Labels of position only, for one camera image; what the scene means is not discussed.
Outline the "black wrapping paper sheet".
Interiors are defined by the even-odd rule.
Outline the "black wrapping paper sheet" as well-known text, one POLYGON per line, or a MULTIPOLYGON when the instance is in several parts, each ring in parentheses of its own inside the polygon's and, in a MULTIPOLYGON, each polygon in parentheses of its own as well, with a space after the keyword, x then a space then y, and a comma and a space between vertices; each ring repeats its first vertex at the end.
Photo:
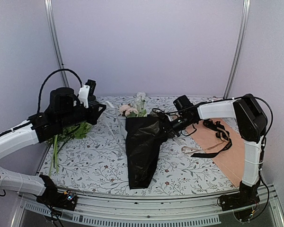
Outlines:
POLYGON ((125 151, 131 190, 149 187, 157 169, 160 147, 167 141, 159 117, 127 118, 125 151))

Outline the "small white flower stem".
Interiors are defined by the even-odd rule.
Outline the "small white flower stem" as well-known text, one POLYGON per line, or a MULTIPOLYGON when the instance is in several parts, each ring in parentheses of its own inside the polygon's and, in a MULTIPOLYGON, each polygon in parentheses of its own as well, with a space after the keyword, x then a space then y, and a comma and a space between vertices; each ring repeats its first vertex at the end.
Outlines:
POLYGON ((136 108, 138 110, 137 117, 145 117, 147 115, 146 94, 144 92, 138 92, 135 99, 136 108))

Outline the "cream printed ribbon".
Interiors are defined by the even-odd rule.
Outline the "cream printed ribbon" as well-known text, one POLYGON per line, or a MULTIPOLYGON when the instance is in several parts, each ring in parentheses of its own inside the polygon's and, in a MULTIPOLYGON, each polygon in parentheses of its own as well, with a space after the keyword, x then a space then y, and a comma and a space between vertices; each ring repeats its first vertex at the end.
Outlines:
POLYGON ((118 115, 119 115, 119 112, 118 112, 118 109, 109 101, 105 101, 104 102, 106 104, 106 106, 109 108, 109 109, 112 109, 114 111, 114 119, 115 119, 115 124, 116 124, 116 133, 114 133, 113 131, 113 127, 111 125, 109 125, 107 123, 107 121, 104 121, 105 123, 105 126, 109 129, 111 135, 113 136, 115 142, 117 143, 117 145, 119 146, 119 148, 121 149, 121 151, 125 154, 126 151, 125 151, 125 145, 123 145, 123 142, 125 141, 125 138, 126 138, 126 135, 127 135, 127 132, 125 131, 125 128, 123 127, 118 115))

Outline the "white rose long stem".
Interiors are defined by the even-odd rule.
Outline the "white rose long stem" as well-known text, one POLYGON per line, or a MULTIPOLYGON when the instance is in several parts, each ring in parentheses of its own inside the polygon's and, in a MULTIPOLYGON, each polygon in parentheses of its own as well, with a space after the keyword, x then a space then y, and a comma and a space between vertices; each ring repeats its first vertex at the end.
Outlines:
POLYGON ((136 117, 138 116, 138 110, 130 105, 122 105, 119 107, 119 112, 124 117, 136 117))

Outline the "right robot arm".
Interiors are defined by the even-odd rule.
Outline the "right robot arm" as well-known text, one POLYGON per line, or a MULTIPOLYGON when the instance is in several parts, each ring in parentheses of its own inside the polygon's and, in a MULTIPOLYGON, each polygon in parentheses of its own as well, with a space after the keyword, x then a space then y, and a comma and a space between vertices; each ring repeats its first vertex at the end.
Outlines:
POLYGON ((241 138, 244 140, 245 159, 241 186, 246 186, 235 196, 239 206, 246 206, 253 200, 254 193, 250 189, 260 182, 260 171, 264 159, 266 135, 272 126, 263 109, 259 105, 261 98, 246 94, 244 96, 224 100, 214 100, 192 104, 187 96, 174 101, 179 117, 170 121, 163 120, 163 131, 166 134, 179 135, 179 132, 192 124, 213 118, 234 118, 241 138))

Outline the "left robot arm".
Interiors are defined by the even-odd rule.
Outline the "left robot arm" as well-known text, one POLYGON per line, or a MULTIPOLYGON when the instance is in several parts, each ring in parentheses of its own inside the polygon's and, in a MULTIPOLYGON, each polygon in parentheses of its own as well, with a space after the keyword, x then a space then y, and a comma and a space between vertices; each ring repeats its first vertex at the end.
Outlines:
MULTIPOLYGON (((60 87, 50 93, 49 105, 42 112, 28 117, 21 124, 0 134, 0 159, 26 147, 41 144, 65 128, 87 122, 96 125, 106 105, 96 101, 89 85, 83 85, 78 95, 69 87, 60 87)), ((47 176, 25 175, 0 167, 0 190, 24 192, 41 196, 57 205, 61 195, 47 176)))

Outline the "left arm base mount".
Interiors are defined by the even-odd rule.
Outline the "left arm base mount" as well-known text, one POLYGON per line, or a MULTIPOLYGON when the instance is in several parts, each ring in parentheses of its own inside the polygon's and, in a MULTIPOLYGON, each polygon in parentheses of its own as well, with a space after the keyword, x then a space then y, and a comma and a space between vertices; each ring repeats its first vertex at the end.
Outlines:
POLYGON ((54 189, 46 189, 42 195, 36 197, 36 201, 49 207, 74 211, 78 196, 69 190, 58 192, 54 189))

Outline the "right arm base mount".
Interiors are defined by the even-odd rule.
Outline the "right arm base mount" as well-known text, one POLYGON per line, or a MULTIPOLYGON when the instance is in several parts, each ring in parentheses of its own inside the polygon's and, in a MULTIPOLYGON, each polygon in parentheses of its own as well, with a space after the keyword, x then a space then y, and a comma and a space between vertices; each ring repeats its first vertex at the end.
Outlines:
POLYGON ((223 194, 217 199, 217 205, 222 211, 234 211, 234 217, 239 222, 249 222, 254 217, 258 207, 260 198, 256 193, 249 197, 243 193, 237 192, 233 194, 223 194))

